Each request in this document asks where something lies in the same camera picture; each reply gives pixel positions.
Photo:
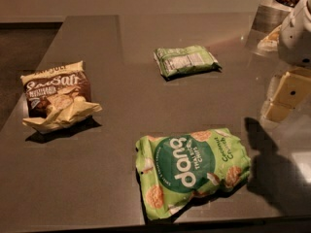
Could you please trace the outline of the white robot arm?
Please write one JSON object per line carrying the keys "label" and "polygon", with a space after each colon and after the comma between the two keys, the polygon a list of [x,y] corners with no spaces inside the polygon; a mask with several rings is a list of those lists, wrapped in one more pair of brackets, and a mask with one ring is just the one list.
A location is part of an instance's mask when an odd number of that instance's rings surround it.
{"label": "white robot arm", "polygon": [[278,38],[279,58],[289,69],[270,82],[261,114],[281,122],[311,93],[311,0],[299,0],[283,20]]}

